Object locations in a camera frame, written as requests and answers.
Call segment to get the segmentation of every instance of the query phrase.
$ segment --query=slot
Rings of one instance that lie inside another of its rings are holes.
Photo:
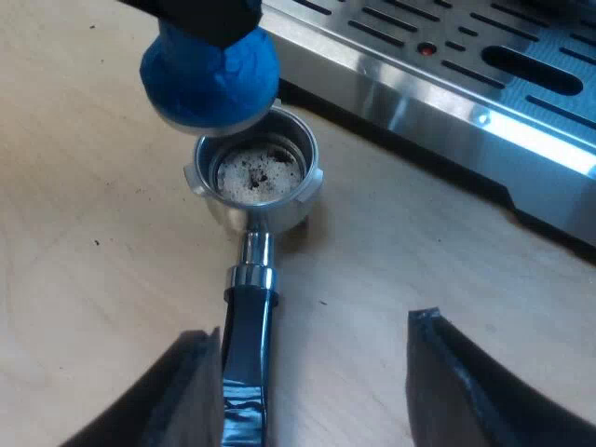
[[[369,16],[373,16],[379,20],[382,20],[386,23],[390,23],[392,25],[398,26],[401,29],[404,29],[406,31],[410,31],[411,33],[416,33],[418,31],[418,28],[411,25],[410,23],[408,23],[406,21],[402,21],[400,19],[396,19],[393,16],[389,16],[385,12],[377,11],[376,9],[372,9],[371,7],[364,7],[362,9],[362,12],[364,12],[365,14],[368,14]]]
[[[364,23],[360,23],[359,21],[355,20],[350,20],[347,24],[353,28],[356,28],[357,30],[363,31],[366,34],[370,34],[376,37],[377,39],[384,40],[388,44],[395,45],[396,47],[403,47],[403,42],[401,42],[400,40],[396,39],[395,37],[389,34],[381,33],[380,31],[375,30],[374,28],[371,28],[370,26],[365,25]]]
[[[408,5],[407,3],[402,3],[399,0],[385,0],[385,2],[389,3],[390,5],[393,5],[394,7],[399,7],[405,11],[412,12],[413,14],[415,14],[417,16],[424,17],[427,20],[431,20],[431,21],[439,21],[440,20],[437,16],[430,14],[429,12],[426,12],[423,9],[420,9],[418,7],[413,7],[412,5]]]
[[[585,116],[574,114],[573,112],[562,109],[561,107],[551,104],[550,102],[542,101],[532,95],[528,95],[526,97],[526,100],[534,105],[542,107],[543,109],[550,110],[551,112],[554,112],[557,115],[564,116],[565,118],[569,118],[575,121],[576,123],[583,124],[584,126],[596,130],[596,122],[592,121],[589,118],[586,118]]]
[[[572,33],[571,34],[571,38],[578,40],[579,42],[583,42],[584,44],[588,44],[592,47],[596,47],[596,40],[595,39],[590,39],[589,37],[586,37],[585,35],[581,35],[581,34],[576,34],[576,33]]]
[[[319,5],[309,2],[308,0],[294,0],[294,2],[302,5],[303,7],[308,7],[313,11],[320,12],[321,14],[324,14],[326,16],[330,16],[332,14],[332,12],[326,7],[320,7]]]
[[[523,14],[522,12],[518,12],[518,11],[516,11],[514,9],[511,9],[511,8],[508,8],[508,7],[504,7],[504,6],[499,5],[497,3],[492,3],[491,4],[491,8],[492,9],[496,9],[497,11],[501,11],[501,12],[504,12],[506,14],[509,14],[509,16],[513,16],[513,17],[517,17],[518,19],[529,21],[530,23],[533,23],[534,25],[542,26],[543,28],[548,28],[549,27],[549,24],[546,23],[546,22],[544,22],[544,21],[542,21],[542,20],[536,19],[536,18],[531,17],[531,16],[527,16],[527,15]]]
[[[582,25],[584,25],[586,28],[590,28],[591,30],[596,30],[596,21],[582,20],[580,23]]]
[[[446,7],[448,9],[454,7],[451,3],[444,2],[443,0],[435,0],[435,5],[439,5],[440,7]]]
[[[466,51],[466,47],[464,47],[463,45],[459,45],[456,42],[452,42],[451,40],[445,42],[445,46],[456,49],[457,51]]]
[[[465,26],[460,26],[457,29],[459,30],[460,33],[471,35],[472,37],[478,37],[478,33],[476,33],[474,30],[470,30],[469,28],[466,28]]]
[[[444,67],[447,67],[447,68],[449,68],[451,70],[454,70],[454,71],[460,73],[461,75],[466,75],[468,77],[471,77],[472,79],[476,79],[477,81],[481,81],[484,84],[487,84],[487,85],[489,85],[491,87],[498,88],[500,90],[502,90],[503,88],[505,88],[505,84],[503,84],[503,83],[501,83],[501,82],[499,82],[499,81],[497,81],[495,79],[492,79],[491,77],[485,76],[484,74],[480,74],[480,73],[474,72],[472,70],[469,70],[466,67],[462,67],[461,65],[457,65],[454,62],[443,61],[443,62],[441,62],[441,65],[443,65]]]
[[[578,77],[509,48],[487,47],[482,51],[482,60],[491,67],[561,95],[574,96],[584,89]]]
[[[525,37],[528,40],[532,40],[533,42],[538,42],[540,39],[533,34],[526,33],[525,31],[518,30],[517,28],[513,28],[512,26],[506,25],[505,23],[501,23],[500,21],[496,21],[493,19],[489,19],[488,17],[481,16],[480,14],[476,14],[475,12],[470,13],[470,17],[472,19],[476,19],[487,23],[489,25],[498,28],[499,30],[507,31],[509,33],[518,35],[519,37]]]
[[[590,56],[586,56],[585,54],[577,53],[572,49],[561,47],[560,52],[562,54],[566,54],[567,56],[571,56],[572,58],[579,59],[583,62],[591,63],[592,65],[596,65],[596,59],[591,58]]]

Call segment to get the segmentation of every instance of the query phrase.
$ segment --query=drip tray grate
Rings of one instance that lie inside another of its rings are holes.
[[[504,184],[516,207],[596,246],[596,225],[576,216],[596,213],[593,0],[264,3],[286,80]],[[519,175],[498,172],[504,160],[529,163],[533,180],[522,189]],[[551,165],[579,174],[583,196]],[[537,198],[561,196],[555,183],[567,198]]]

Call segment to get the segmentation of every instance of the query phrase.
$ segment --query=wooden table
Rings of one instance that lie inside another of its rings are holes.
[[[145,98],[153,19],[110,1],[5,0],[0,20],[0,445],[54,446],[179,332],[223,325],[237,240],[185,184],[193,138]],[[294,110],[327,182],[278,256],[277,445],[412,445],[406,317],[434,305],[596,421],[594,265]]]

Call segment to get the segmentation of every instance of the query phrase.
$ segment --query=metal rim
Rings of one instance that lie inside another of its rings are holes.
[[[294,200],[295,198],[297,198],[306,189],[308,184],[313,180],[314,173],[315,173],[316,169],[318,168],[318,145],[317,145],[317,140],[315,139],[315,135],[313,134],[310,127],[297,115],[293,114],[292,112],[288,112],[280,107],[273,106],[273,107],[271,107],[271,109],[269,110],[268,113],[275,113],[278,115],[282,115],[284,118],[289,119],[291,122],[293,122],[295,125],[297,125],[301,129],[301,131],[305,134],[305,136],[308,139],[308,143],[311,147],[311,150],[312,150],[310,166],[307,167],[305,177],[302,179],[300,184],[297,187],[295,187],[292,191],[290,191],[286,196],[284,196],[278,200],[273,200],[273,201],[269,201],[269,202],[245,205],[245,204],[238,203],[238,202],[229,200],[229,199],[221,196],[216,190],[214,190],[211,187],[210,183],[207,182],[207,180],[203,176],[201,170],[198,168],[198,154],[199,154],[201,145],[204,144],[204,141],[210,137],[208,137],[208,136],[201,137],[196,142],[195,152],[194,152],[194,157],[193,157],[193,166],[195,167],[196,175],[197,175],[198,179],[201,181],[201,183],[203,184],[203,187],[205,188],[205,191],[207,194],[209,194],[210,196],[213,196],[214,198],[216,198],[220,202],[224,203],[225,205],[229,206],[230,208],[235,208],[238,210],[263,211],[268,208],[275,208],[275,207],[283,206],[286,203],[289,203],[292,200]]]

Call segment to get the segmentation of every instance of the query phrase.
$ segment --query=black handle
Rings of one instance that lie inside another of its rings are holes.
[[[269,333],[278,296],[268,289],[241,285],[225,291],[225,301],[222,446],[265,446]]]

